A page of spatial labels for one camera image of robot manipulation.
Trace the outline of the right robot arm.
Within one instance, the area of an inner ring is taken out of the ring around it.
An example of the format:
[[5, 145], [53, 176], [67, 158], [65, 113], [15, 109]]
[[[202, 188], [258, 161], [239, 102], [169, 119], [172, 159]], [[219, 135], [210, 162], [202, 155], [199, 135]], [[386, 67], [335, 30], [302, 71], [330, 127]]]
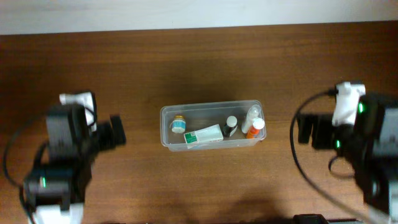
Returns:
[[368, 93], [354, 107], [353, 123], [333, 125], [331, 114], [297, 110], [291, 127], [298, 127], [298, 142], [315, 150], [334, 150], [354, 170], [363, 199], [379, 212], [367, 223], [397, 221], [397, 98]]

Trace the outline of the white green medicine box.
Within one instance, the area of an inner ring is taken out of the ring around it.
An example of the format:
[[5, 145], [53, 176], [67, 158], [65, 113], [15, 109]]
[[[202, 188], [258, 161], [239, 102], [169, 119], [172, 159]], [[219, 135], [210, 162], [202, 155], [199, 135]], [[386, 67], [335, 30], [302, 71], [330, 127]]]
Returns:
[[205, 142], [218, 142], [223, 140], [223, 134], [219, 124], [185, 133], [184, 140], [187, 144], [199, 144]]

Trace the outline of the orange tube white cap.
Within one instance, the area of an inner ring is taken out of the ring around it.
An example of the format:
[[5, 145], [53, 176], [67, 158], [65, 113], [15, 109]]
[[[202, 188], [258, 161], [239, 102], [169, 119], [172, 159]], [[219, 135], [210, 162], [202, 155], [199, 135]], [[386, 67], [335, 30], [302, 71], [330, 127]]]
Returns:
[[265, 121], [262, 118], [254, 118], [252, 121], [252, 126], [249, 128], [249, 131], [246, 134], [246, 138], [254, 139], [264, 127]]

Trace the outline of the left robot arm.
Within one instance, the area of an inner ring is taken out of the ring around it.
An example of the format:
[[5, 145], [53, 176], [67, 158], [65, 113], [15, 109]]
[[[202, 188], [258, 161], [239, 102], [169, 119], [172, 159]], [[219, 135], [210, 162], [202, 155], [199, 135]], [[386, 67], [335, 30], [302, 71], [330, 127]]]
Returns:
[[32, 223], [81, 223], [95, 158], [126, 143], [118, 114], [92, 131], [86, 111], [72, 103], [55, 105], [46, 115], [49, 138], [36, 153], [23, 184]]

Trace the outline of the dark syrup bottle white cap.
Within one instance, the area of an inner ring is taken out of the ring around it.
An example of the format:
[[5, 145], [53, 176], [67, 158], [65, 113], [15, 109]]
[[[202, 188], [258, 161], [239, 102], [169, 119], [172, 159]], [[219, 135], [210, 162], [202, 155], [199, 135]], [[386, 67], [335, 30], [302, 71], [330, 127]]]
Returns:
[[226, 138], [230, 138], [237, 129], [238, 120], [235, 116], [229, 116], [226, 120], [225, 125], [223, 126], [223, 136]]

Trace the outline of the white spray bottle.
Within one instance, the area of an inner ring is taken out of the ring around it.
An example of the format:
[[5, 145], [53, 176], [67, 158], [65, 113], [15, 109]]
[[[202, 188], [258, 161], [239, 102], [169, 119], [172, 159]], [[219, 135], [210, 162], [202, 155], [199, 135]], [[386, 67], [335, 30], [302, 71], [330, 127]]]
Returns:
[[243, 134], [248, 133], [250, 127], [252, 126], [253, 120], [259, 117], [261, 111], [262, 108], [259, 105], [253, 105], [250, 107], [241, 125], [241, 131]]

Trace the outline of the small jar gold lid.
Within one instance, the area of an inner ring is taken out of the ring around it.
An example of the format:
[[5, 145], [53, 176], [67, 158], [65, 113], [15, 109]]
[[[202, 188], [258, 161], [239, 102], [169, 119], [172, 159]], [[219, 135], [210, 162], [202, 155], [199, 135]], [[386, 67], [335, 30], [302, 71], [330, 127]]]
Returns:
[[186, 130], [186, 121], [182, 115], [176, 115], [172, 121], [171, 130], [173, 133], [182, 134]]

